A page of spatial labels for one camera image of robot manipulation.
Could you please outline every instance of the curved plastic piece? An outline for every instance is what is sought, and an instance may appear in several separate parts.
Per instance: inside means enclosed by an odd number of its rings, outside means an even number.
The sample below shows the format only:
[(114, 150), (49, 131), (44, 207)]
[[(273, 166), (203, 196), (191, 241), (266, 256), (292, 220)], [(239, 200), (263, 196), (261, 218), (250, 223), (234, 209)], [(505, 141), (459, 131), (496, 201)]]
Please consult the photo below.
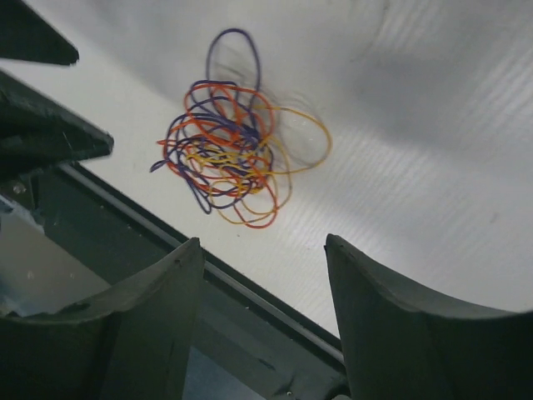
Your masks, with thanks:
[(533, 398), (533, 312), (433, 291), (338, 236), (326, 255), (352, 398)]
[(0, 318), (2, 398), (181, 398), (203, 264), (193, 238), (61, 312)]

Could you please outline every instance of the screw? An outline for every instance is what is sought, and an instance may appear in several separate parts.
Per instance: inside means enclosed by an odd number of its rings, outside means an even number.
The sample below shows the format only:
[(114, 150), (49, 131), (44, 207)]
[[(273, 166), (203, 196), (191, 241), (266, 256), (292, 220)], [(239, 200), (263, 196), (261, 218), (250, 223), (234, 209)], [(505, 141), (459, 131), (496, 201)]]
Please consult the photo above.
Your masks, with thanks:
[(13, 192), (15, 194), (23, 194), (24, 192), (26, 192), (26, 187), (20, 182), (17, 182), (13, 185)]

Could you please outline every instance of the wire tangle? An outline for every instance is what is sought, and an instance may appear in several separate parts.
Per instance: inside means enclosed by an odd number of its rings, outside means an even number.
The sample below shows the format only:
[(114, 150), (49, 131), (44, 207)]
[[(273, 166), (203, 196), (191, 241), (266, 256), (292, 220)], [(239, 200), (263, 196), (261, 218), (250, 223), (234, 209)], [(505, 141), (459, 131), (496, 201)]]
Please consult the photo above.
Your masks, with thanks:
[[(252, 50), (257, 72), (253, 88), (210, 79), (213, 49), (229, 33), (242, 35)], [(249, 228), (272, 225), (291, 198), (291, 175), (323, 163), (331, 151), (331, 135), (324, 124), (298, 110), (272, 105), (261, 93), (261, 77), (251, 36), (239, 28), (218, 34), (207, 52), (206, 79), (191, 85), (183, 98), (186, 111), (172, 121), (166, 137), (157, 141), (162, 159), (150, 169), (154, 172), (167, 166), (187, 182), (204, 213), (214, 209), (228, 222)], [(291, 170), (288, 152), (275, 136), (278, 112), (305, 118), (324, 132), (327, 145), (321, 159)], [(261, 192), (266, 192), (271, 204), (266, 211), (254, 209), (248, 201)]]

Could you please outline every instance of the white surface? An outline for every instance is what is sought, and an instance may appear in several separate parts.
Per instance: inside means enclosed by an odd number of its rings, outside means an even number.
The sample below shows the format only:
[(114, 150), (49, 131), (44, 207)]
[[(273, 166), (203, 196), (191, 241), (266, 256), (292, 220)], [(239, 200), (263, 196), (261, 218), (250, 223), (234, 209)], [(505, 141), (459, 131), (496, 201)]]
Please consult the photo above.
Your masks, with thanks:
[[(337, 334), (329, 232), (452, 296), (533, 307), (533, 2), (29, 3), (81, 61), (0, 66), (115, 137), (113, 156), (87, 167), (324, 328)], [(148, 173), (211, 38), (230, 26), (256, 39), (267, 89), (303, 99), (335, 140), (261, 231), (203, 215), (170, 172)], [(229, 53), (249, 80), (247, 56)]]

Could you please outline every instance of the wire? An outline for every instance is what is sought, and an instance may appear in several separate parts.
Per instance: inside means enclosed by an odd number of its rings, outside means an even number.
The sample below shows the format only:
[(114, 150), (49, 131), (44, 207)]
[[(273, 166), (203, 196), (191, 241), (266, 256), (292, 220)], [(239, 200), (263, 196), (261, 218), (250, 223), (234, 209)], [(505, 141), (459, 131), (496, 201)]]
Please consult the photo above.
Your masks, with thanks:
[[(212, 52), (229, 33), (239, 33), (252, 50), (256, 64), (253, 88), (233, 81), (211, 80)], [(207, 52), (206, 78), (196, 81), (183, 98), (185, 112), (174, 119), (164, 139), (162, 159), (151, 172), (167, 166), (183, 178), (202, 211), (213, 209), (232, 224), (267, 228), (292, 195), (292, 174), (323, 163), (331, 152), (331, 134), (316, 118), (301, 111), (272, 105), (261, 93), (261, 64), (251, 36), (239, 28), (222, 31)], [(315, 123), (326, 136), (326, 149), (317, 162), (291, 169), (288, 151), (275, 136), (276, 113), (287, 112)], [(285, 180), (286, 193), (281, 195)], [(271, 207), (258, 211), (248, 201), (266, 192)]]

